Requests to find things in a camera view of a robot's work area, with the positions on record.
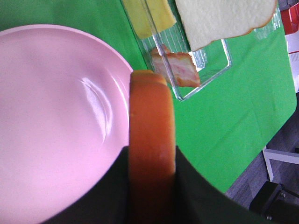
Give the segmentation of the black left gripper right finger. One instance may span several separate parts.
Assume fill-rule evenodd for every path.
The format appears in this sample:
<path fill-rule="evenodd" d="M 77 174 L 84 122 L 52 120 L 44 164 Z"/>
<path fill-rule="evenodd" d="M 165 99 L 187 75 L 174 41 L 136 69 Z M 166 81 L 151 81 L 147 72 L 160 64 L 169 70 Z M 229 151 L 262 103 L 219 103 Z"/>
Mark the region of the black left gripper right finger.
<path fill-rule="evenodd" d="M 212 186 L 176 147 L 175 224 L 270 224 Z"/>

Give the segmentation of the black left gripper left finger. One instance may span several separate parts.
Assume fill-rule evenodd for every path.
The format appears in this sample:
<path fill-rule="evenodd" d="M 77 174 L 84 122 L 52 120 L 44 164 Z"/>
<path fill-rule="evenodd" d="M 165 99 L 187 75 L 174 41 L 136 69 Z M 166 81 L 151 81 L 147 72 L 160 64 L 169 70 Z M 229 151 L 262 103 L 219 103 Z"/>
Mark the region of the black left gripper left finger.
<path fill-rule="evenodd" d="M 128 147 L 123 147 L 104 176 L 81 198 L 44 224 L 126 224 Z"/>

